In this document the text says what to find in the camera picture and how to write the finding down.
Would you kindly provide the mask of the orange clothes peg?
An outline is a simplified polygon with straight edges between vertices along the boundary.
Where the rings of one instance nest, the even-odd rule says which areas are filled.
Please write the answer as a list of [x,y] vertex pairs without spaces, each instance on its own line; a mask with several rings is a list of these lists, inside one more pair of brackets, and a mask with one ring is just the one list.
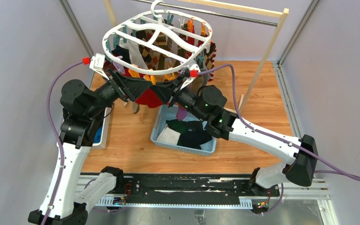
[[175,73],[165,74],[164,75],[164,81],[172,81],[177,78]]
[[140,75],[140,73],[139,72],[137,72],[137,71],[134,71],[134,70],[132,70],[132,69],[128,69],[128,73],[132,76],[132,77],[135,77],[135,78],[142,78],[143,76],[142,75]]

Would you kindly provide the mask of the beige striped ribbed sock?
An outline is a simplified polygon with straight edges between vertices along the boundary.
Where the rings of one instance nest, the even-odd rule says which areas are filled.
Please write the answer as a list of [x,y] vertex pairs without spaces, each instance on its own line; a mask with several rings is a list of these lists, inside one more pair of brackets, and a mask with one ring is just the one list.
[[131,107],[131,112],[132,112],[132,114],[137,114],[137,113],[139,113],[140,106],[139,106],[139,104],[136,103],[136,102],[124,102],[124,106],[125,106],[125,107],[130,106],[130,107]]

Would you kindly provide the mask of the lilac clothes peg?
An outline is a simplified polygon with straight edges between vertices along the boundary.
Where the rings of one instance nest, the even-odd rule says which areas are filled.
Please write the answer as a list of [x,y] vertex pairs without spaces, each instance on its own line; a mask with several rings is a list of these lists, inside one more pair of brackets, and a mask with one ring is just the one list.
[[115,61],[113,61],[112,64],[114,65],[116,70],[118,70],[122,75],[124,75],[126,73],[126,69],[122,64],[119,64]]

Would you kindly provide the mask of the black sock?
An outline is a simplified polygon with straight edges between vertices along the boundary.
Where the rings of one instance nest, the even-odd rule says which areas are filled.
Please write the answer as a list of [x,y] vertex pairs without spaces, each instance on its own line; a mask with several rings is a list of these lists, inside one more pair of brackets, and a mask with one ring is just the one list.
[[201,145],[212,140],[212,136],[203,129],[201,121],[181,121],[180,136],[177,145],[201,150]]

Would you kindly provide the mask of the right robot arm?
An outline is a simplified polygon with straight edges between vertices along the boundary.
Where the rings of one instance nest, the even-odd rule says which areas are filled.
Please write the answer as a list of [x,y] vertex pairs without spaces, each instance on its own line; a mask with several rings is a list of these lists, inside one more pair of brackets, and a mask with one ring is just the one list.
[[158,82],[151,89],[165,104],[177,103],[197,119],[205,121],[205,129],[213,137],[245,143],[281,159],[273,166],[254,169],[249,182],[254,195],[262,195],[273,185],[286,182],[311,186],[317,164],[316,143],[312,136],[291,137],[253,124],[224,108],[227,98],[216,86],[194,93],[181,88],[184,80],[181,75],[172,81]]

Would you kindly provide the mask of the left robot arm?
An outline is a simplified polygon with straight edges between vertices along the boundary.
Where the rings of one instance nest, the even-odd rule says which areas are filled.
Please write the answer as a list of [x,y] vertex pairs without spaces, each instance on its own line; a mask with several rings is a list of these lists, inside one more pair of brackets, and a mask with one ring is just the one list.
[[123,171],[107,166],[80,194],[75,190],[105,110],[115,100],[136,100],[152,82],[111,72],[110,78],[95,91],[83,81],[67,81],[61,89],[63,123],[54,129],[59,155],[52,182],[40,208],[30,212],[28,221],[36,225],[83,225],[89,212],[108,192],[125,188]]

